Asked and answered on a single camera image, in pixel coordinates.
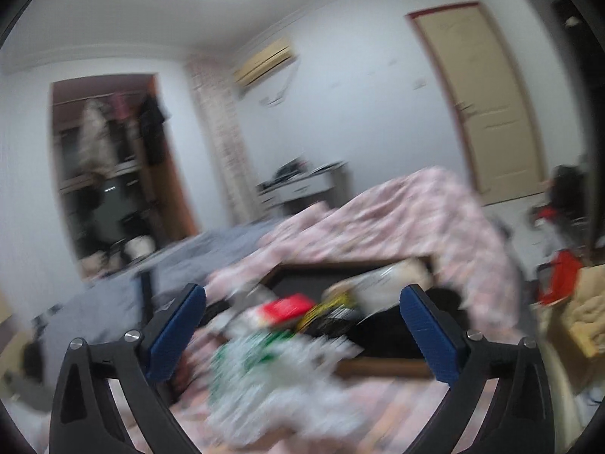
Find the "green white plastic bag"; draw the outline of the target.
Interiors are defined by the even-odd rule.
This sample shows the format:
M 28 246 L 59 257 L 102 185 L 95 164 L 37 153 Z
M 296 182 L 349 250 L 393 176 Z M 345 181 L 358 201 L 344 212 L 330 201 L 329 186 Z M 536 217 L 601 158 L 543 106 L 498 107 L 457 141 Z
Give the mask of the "green white plastic bag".
M 279 428 L 309 440 L 346 440 L 366 424 L 334 372 L 359 347 L 343 337 L 262 331 L 228 341 L 210 362 L 208 423 L 228 444 Z

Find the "black yellow wipes pack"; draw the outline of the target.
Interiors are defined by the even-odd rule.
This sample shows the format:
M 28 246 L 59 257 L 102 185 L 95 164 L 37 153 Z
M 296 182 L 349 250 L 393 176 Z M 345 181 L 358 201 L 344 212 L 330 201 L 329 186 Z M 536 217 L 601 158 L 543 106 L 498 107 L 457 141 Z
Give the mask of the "black yellow wipes pack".
M 346 336 L 364 318 L 355 296 L 343 292 L 314 305 L 297 323 L 295 332 L 311 337 L 338 338 Z

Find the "red white tissue pack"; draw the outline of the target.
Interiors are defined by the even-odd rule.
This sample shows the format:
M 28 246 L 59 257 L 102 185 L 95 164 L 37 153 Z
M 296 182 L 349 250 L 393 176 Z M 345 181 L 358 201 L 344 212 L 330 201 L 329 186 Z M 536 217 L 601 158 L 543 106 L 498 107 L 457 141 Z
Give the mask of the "red white tissue pack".
M 244 313 L 245 322 L 254 330 L 286 329 L 301 321 L 315 302 L 297 293 L 258 305 Z

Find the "grey duvet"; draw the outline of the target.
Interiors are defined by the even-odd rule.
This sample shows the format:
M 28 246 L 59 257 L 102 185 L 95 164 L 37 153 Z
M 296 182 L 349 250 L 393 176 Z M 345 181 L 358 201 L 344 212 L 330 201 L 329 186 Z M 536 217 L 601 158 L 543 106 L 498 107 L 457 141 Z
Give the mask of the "grey duvet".
M 231 266 L 258 248 L 275 220 L 211 230 L 155 253 L 128 269 L 96 279 L 59 305 L 46 319 L 40 337 L 43 378 L 53 386 L 72 339 L 90 344 L 114 341 L 141 325 L 144 312 L 141 275 L 151 275 L 153 307 L 175 298 L 189 283 L 205 285 L 219 269 Z

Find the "red item on floor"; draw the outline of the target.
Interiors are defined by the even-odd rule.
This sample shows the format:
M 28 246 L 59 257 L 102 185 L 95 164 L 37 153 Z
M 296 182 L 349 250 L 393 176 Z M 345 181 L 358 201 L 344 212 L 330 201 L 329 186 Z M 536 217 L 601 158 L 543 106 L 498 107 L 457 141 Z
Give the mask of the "red item on floor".
M 572 294 L 583 268 L 582 244 L 572 222 L 551 205 L 539 208 L 535 226 L 546 243 L 546 261 L 536 269 L 538 302 L 551 305 Z

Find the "clear snack bag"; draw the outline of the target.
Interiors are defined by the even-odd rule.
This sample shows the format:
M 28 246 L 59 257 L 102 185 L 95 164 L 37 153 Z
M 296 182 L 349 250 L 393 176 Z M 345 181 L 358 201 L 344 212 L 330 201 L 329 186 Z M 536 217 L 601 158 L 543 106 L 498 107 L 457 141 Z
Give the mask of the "clear snack bag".
M 322 298 L 350 292 L 354 295 L 365 315 L 393 308 L 399 303 L 401 291 L 408 285 L 418 285 L 422 290 L 433 286 L 432 273 L 420 259 L 408 258 L 399 263 L 383 266 L 346 280 L 341 280 L 326 289 Z

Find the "pink plaid quilt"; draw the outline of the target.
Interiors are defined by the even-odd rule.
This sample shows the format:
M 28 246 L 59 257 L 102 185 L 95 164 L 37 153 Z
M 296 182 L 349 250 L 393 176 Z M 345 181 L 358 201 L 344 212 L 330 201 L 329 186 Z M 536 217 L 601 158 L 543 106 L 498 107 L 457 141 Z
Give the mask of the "pink plaid quilt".
M 425 168 L 377 185 L 340 209 L 318 203 L 287 218 L 261 238 L 240 263 L 206 278 L 210 301 L 258 280 L 278 263 L 432 259 L 436 283 L 458 291 L 472 327 L 490 339 L 517 342 L 520 284 L 506 243 L 472 191 L 452 172 Z M 217 441 L 207 422 L 207 392 L 194 382 L 171 410 L 203 453 L 235 453 Z M 352 453 L 403 453 L 419 434 L 446 385 L 412 379 L 365 379 L 352 403 L 371 418 Z

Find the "dark clothes pile on floor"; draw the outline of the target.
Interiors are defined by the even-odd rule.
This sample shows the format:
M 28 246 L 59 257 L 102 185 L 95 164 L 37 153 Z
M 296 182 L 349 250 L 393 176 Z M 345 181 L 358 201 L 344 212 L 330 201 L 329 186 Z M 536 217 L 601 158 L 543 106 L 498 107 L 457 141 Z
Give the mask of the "dark clothes pile on floor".
M 586 221 L 586 180 L 588 175 L 577 166 L 559 165 L 548 189 L 550 207 L 559 217 L 570 221 Z

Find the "balcony doorway with clothes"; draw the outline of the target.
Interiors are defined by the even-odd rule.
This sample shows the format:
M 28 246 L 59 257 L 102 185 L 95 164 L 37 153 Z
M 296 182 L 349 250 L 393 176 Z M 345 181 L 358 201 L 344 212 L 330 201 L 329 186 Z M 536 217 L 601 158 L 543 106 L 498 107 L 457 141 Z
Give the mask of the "balcony doorway with clothes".
M 57 81 L 50 117 L 59 201 L 83 279 L 198 234 L 156 75 Z

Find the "beige door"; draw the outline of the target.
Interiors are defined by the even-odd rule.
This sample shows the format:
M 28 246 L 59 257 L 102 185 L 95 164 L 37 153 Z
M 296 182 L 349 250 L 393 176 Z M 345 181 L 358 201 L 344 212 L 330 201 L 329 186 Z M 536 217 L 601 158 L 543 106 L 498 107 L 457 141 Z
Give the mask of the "beige door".
M 458 122 L 472 182 L 486 204 L 536 195 L 545 168 L 526 93 L 478 2 L 409 14 Z

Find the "white bedside desk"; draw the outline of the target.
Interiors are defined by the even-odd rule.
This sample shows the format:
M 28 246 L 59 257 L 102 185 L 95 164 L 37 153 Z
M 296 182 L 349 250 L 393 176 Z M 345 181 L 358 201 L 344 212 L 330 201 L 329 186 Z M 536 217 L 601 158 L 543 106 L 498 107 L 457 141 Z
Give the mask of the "white bedside desk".
M 272 215 L 283 216 L 297 214 L 318 202 L 340 208 L 352 198 L 350 172 L 343 161 L 295 175 L 259 192 L 262 207 Z

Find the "floral beige curtain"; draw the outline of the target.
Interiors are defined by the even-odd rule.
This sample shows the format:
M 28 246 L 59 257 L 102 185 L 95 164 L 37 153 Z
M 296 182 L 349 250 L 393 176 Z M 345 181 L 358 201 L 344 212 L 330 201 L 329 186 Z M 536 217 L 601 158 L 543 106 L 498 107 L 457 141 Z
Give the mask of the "floral beige curtain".
M 214 59 L 187 63 L 192 94 L 219 171 L 223 197 L 234 224 L 250 224 L 265 217 L 256 177 L 239 124 L 228 71 Z

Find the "beige air conditioner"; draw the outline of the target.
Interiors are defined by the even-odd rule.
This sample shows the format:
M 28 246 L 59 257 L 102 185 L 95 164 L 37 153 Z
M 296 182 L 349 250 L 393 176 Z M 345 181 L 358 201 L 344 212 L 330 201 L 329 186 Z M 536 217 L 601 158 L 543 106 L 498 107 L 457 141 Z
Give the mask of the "beige air conditioner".
M 251 56 L 233 72 L 236 91 L 244 93 L 272 74 L 291 65 L 296 53 L 291 40 L 277 39 Z

